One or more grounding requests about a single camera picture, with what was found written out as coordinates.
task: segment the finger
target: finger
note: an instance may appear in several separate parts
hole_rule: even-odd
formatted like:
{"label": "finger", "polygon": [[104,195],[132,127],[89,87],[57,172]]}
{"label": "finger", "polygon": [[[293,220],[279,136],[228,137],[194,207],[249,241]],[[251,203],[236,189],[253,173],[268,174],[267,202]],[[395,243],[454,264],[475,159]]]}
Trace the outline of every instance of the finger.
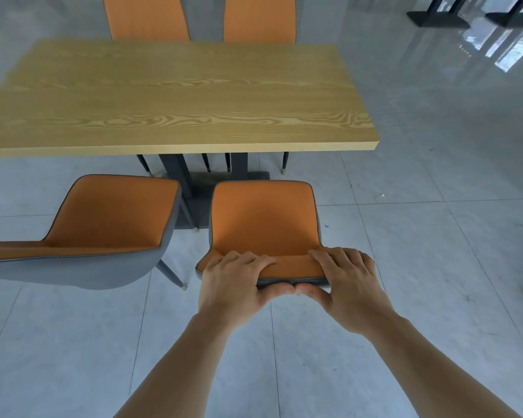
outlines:
{"label": "finger", "polygon": [[333,258],[335,263],[342,269],[352,266],[352,262],[347,257],[343,248],[324,248],[326,252]]}
{"label": "finger", "polygon": [[260,308],[263,308],[267,302],[279,296],[294,295],[294,293],[294,286],[289,283],[275,283],[269,285],[266,288],[258,290],[258,302],[260,303]]}
{"label": "finger", "polygon": [[329,280],[329,283],[331,283],[330,279],[333,279],[335,272],[339,269],[339,267],[337,267],[337,264],[335,264],[335,261],[329,256],[329,254],[326,251],[309,250],[308,255],[310,255],[312,258],[314,258],[316,261],[320,263],[324,274]]}
{"label": "finger", "polygon": [[258,276],[265,267],[267,267],[268,265],[275,264],[276,262],[277,259],[275,257],[267,255],[260,255],[255,260],[253,260],[250,263],[250,267],[252,267],[255,271],[256,281],[258,281]]}
{"label": "finger", "polygon": [[351,261],[355,266],[364,267],[363,258],[359,250],[345,248],[345,253],[347,254],[347,257],[349,257],[349,261]]}
{"label": "finger", "polygon": [[227,265],[230,262],[236,261],[240,257],[240,254],[236,251],[230,251],[223,260],[221,261],[221,266]]}
{"label": "finger", "polygon": [[257,257],[258,256],[256,254],[248,251],[247,253],[243,253],[242,255],[240,255],[240,258],[237,259],[237,262],[240,264],[250,264]]}
{"label": "finger", "polygon": [[331,299],[331,295],[329,295],[324,289],[310,283],[299,283],[294,288],[296,289],[296,293],[303,294],[318,302],[323,310],[329,314],[331,306],[333,305],[333,300]]}
{"label": "finger", "polygon": [[205,266],[205,269],[211,269],[213,267],[215,267],[217,264],[219,264],[219,262],[221,262],[223,260],[223,257],[222,256],[219,256],[219,255],[214,255],[212,256],[210,259],[209,259],[209,262],[207,263],[207,265]]}
{"label": "finger", "polygon": [[360,256],[363,259],[364,266],[366,269],[373,275],[376,275],[376,263],[367,253],[360,253]]}

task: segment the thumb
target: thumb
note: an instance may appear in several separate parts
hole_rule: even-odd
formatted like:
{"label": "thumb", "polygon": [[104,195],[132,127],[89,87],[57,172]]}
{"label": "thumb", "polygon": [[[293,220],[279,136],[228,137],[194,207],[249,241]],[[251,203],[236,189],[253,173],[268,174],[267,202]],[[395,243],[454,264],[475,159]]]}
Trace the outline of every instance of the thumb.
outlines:
{"label": "thumb", "polygon": [[301,293],[318,302],[324,311],[329,314],[331,305],[333,305],[333,300],[331,299],[331,295],[329,295],[324,289],[310,283],[299,283],[294,288],[296,289],[296,293]]}
{"label": "thumb", "polygon": [[283,295],[294,295],[294,286],[289,283],[275,283],[258,290],[258,301],[260,307],[263,307],[267,302]]}

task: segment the wooden table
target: wooden table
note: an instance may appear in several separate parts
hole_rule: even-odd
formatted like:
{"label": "wooden table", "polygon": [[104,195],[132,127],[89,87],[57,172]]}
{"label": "wooden table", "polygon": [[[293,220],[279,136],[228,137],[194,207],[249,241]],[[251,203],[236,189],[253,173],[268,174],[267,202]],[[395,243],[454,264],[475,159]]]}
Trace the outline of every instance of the wooden table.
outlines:
{"label": "wooden table", "polygon": [[331,45],[43,40],[0,86],[0,157],[160,154],[202,227],[183,153],[230,152],[246,179],[248,152],[378,142]]}

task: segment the black table base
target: black table base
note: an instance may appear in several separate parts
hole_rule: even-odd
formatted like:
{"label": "black table base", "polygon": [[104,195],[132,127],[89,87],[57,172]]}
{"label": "black table base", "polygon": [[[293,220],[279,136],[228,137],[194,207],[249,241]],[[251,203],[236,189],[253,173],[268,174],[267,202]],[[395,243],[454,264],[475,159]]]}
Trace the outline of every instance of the black table base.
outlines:
{"label": "black table base", "polygon": [[488,20],[508,29],[523,29],[523,0],[517,0],[508,13],[486,13]]}
{"label": "black table base", "polygon": [[[269,180],[269,172],[248,171],[248,153],[231,153],[231,173],[191,173],[183,154],[160,154],[159,157],[167,170],[167,177],[180,183],[182,196],[199,228],[209,227],[211,197],[217,183],[232,180]],[[182,210],[178,215],[176,228],[192,228]]]}
{"label": "black table base", "polygon": [[409,19],[419,28],[457,28],[468,29],[471,26],[461,19],[457,13],[467,0],[455,0],[447,12],[439,12],[443,0],[432,0],[425,12],[407,12]]}

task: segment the left hand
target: left hand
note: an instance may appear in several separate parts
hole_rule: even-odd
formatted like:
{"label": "left hand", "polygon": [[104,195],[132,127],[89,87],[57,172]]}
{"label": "left hand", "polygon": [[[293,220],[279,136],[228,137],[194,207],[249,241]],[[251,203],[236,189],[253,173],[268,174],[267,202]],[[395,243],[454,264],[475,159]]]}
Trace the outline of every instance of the left hand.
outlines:
{"label": "left hand", "polygon": [[277,296],[293,295],[294,286],[276,283],[258,290],[260,272],[275,264],[275,258],[230,251],[213,257],[203,272],[198,314],[221,320],[229,331],[246,324],[267,302]]}

